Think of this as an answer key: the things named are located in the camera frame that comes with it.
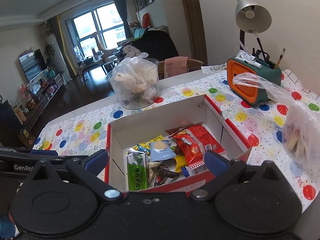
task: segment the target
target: balloon print tablecloth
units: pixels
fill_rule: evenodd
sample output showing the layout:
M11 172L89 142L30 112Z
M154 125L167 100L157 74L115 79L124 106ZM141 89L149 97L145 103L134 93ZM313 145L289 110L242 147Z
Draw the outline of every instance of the balloon print tablecloth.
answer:
M288 96L305 102L313 111L319 111L318 95L303 89L290 70L283 71L281 86ZM319 192L320 169L306 174L285 153L281 129L287 106L267 101L251 107L231 91L226 71L162 90L161 97L143 109L128 110L117 103L46 127L34 149L55 150L59 155L91 155L106 148L107 125L111 121L201 94L208 95L221 109L223 117L229 118L247 138L253 147L247 163L260 165L264 160L273 160L296 191L305 210Z

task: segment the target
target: pink cloth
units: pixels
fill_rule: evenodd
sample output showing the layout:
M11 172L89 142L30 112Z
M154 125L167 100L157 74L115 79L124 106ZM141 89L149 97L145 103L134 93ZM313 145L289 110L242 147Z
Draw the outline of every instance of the pink cloth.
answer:
M172 57L164 61L164 78L188 72L188 57Z

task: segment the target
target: tv screen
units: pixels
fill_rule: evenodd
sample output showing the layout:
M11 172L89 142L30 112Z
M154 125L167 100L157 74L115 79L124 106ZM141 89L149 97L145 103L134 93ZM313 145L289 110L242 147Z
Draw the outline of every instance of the tv screen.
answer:
M29 82L46 69L45 61L39 49L20 57L19 60Z

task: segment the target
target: transparent plastic container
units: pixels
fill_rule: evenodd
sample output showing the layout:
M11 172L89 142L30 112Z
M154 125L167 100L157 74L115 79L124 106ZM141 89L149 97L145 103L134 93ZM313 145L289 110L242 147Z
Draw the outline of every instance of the transparent plastic container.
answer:
M115 81L109 74L106 77L121 105L127 109L140 109L150 106L160 96L158 88L159 61L154 58L146 58L144 60L154 63L155 66L145 72L139 71L138 77L123 81Z

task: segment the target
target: wooden chair back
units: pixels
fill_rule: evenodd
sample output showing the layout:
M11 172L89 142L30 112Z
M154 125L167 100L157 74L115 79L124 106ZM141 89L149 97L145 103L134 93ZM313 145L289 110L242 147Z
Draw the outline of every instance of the wooden chair back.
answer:
M203 66L203 65L204 65L204 62L202 62L201 60L188 58L188 61L187 61L187 66L188 66L188 70L189 70L188 72L200 70L201 66ZM160 80L164 79L164 61L159 62L158 74L159 74Z

